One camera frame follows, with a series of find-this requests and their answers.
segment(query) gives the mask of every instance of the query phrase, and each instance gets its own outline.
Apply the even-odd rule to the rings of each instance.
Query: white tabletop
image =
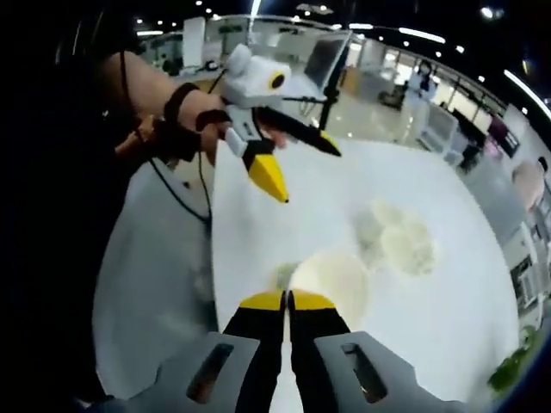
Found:
[[[397,145],[338,144],[343,158],[302,144],[277,152],[288,204],[255,187],[241,160],[219,145],[213,259],[220,328],[243,298],[268,287],[281,263],[329,247],[356,252],[352,217],[383,198],[421,215],[441,259],[426,277],[373,274],[364,329],[409,361],[426,390],[468,401],[518,345],[515,293],[490,226],[439,157]]]
[[[205,208],[161,162],[176,195]],[[151,385],[159,365],[207,334],[205,226],[174,200],[150,164],[128,185],[124,208],[103,256],[92,319],[97,371],[107,394],[130,398]]]

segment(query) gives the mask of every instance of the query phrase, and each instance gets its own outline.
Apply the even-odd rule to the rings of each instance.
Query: ceiling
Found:
[[[262,0],[259,15],[298,15],[301,18],[327,24],[360,22],[375,26],[363,31],[366,37],[383,35],[391,46],[404,48],[403,41],[410,42],[409,49],[418,54],[465,73],[471,79],[484,76],[484,87],[504,102],[512,102],[528,109],[528,117],[534,128],[550,137],[549,118],[511,80],[504,69],[514,72],[536,91],[540,97],[551,97],[551,52],[548,46],[551,33],[547,16],[551,15],[551,2],[542,0]],[[150,22],[162,20],[164,25],[176,22],[181,26],[185,18],[212,13],[218,15],[248,14],[253,0],[220,2],[203,0],[200,6],[195,0],[137,0],[133,2],[136,15]],[[321,15],[312,12],[305,16],[297,6],[325,5],[333,13]],[[482,6],[503,8],[502,18],[484,19]],[[437,34],[446,39],[445,45],[429,40],[406,36],[395,28],[406,27]],[[456,46],[465,52],[458,53]],[[436,51],[442,54],[436,58]],[[526,62],[528,73],[523,69]]]

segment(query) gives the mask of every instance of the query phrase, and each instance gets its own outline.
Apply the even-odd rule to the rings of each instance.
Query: glass wall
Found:
[[[362,43],[356,40],[353,40],[350,42],[350,47],[348,49],[348,56],[346,57],[347,66],[357,67],[361,50],[362,50]]]
[[[400,53],[398,56],[398,64],[396,65],[398,75],[394,79],[394,83],[404,84],[412,76],[416,64],[417,58],[409,54]]]
[[[417,70],[420,61],[421,58],[417,56],[387,48],[384,66],[396,70],[396,84],[404,84]],[[476,83],[445,67],[437,65],[434,69],[432,80],[437,87],[432,102],[436,105],[442,105],[450,112],[457,110],[483,133],[487,132],[492,123],[493,115],[503,116],[505,113],[505,107],[487,95]]]

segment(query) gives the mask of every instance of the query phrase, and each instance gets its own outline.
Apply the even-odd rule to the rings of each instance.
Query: paper plate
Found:
[[[368,270],[362,260],[338,250],[320,251],[302,262],[290,289],[321,294],[337,308],[350,330],[360,330],[368,307]]]

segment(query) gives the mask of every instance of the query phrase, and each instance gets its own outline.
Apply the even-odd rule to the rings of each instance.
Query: white bowl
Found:
[[[404,220],[402,210],[383,199],[373,200],[371,212],[382,226],[400,225]]]
[[[436,266],[435,244],[421,222],[390,226],[381,235],[384,256],[410,275],[430,274]]]
[[[368,307],[368,270],[357,256],[338,250],[320,251],[296,268],[289,288],[323,295],[335,305],[350,330],[362,330]]]

